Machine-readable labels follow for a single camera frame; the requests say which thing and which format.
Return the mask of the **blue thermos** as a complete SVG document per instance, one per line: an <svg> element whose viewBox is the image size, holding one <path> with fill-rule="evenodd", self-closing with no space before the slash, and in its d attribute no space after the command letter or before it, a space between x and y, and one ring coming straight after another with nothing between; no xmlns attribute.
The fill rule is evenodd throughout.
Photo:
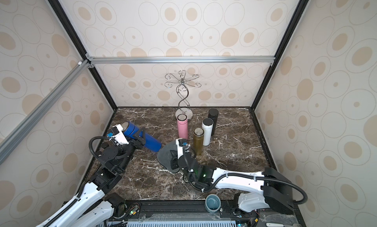
<svg viewBox="0 0 377 227"><path fill-rule="evenodd" d="M161 142L149 135L146 132L146 128L140 129L131 122L124 122L121 126L122 132L126 138L141 140L144 143L144 146L153 152L158 152L161 149Z"/></svg>

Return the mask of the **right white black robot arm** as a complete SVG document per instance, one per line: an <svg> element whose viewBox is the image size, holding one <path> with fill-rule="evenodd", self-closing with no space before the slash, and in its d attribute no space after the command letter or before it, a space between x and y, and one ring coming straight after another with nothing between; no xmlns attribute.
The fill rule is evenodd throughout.
<svg viewBox="0 0 377 227"><path fill-rule="evenodd" d="M242 191L238 196L238 209L251 212L255 209L270 208L282 214L293 214L295 206L308 201L306 192L292 184L275 169L267 167L263 172L242 173L221 168L199 165L189 151L178 152L170 149L169 167L181 171L191 187L202 193L215 189Z"/></svg>

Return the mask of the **grey wiping cloth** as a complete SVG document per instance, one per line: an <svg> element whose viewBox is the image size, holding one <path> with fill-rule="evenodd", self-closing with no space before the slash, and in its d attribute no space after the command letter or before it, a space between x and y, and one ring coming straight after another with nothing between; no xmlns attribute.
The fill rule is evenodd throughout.
<svg viewBox="0 0 377 227"><path fill-rule="evenodd" d="M170 142L161 148L158 152L157 160L169 172L173 174L179 172L176 141Z"/></svg>

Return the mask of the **pink thermos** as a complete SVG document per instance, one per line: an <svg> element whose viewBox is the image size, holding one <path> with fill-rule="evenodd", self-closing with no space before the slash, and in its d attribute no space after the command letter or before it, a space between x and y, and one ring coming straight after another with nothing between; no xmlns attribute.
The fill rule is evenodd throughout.
<svg viewBox="0 0 377 227"><path fill-rule="evenodd" d="M186 114L177 116L177 128L179 138L188 139L188 117Z"/></svg>

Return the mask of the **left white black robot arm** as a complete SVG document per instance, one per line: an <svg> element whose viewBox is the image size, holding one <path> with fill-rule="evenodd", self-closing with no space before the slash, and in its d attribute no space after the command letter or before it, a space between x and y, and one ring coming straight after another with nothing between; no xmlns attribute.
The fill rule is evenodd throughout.
<svg viewBox="0 0 377 227"><path fill-rule="evenodd" d="M92 144L98 139L109 140L113 145L102 152L95 152ZM73 224L84 211L117 185L132 160L134 152L142 149L146 143L145 128L139 129L135 137L129 136L125 139L127 142L122 143L120 139L116 139L115 134L111 137L95 136L90 139L88 147L94 158L101 163L100 169L69 202L39 226L67 227Z"/></svg>

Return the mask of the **white thermos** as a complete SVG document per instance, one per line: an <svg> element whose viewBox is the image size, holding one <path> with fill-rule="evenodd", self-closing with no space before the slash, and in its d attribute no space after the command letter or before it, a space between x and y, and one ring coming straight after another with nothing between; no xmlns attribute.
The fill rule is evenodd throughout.
<svg viewBox="0 0 377 227"><path fill-rule="evenodd" d="M211 118L205 118L202 121L202 129L204 131L203 146L208 146L210 144L213 125L214 125L214 121Z"/></svg>

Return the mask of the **black thermos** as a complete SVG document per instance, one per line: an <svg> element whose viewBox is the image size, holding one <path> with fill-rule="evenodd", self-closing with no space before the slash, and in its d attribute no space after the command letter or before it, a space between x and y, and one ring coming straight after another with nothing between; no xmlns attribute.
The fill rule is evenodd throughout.
<svg viewBox="0 0 377 227"><path fill-rule="evenodd" d="M216 108L211 108L208 111L208 118L213 120L213 128L211 135L213 136L216 131L217 121L218 121L219 111Z"/></svg>

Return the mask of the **gold thermos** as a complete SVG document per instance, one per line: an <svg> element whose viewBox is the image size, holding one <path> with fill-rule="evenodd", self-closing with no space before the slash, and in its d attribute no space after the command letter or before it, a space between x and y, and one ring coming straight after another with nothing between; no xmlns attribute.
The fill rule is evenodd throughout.
<svg viewBox="0 0 377 227"><path fill-rule="evenodd" d="M196 155L202 154L204 141L204 130L202 128L195 128L193 130L193 149Z"/></svg>

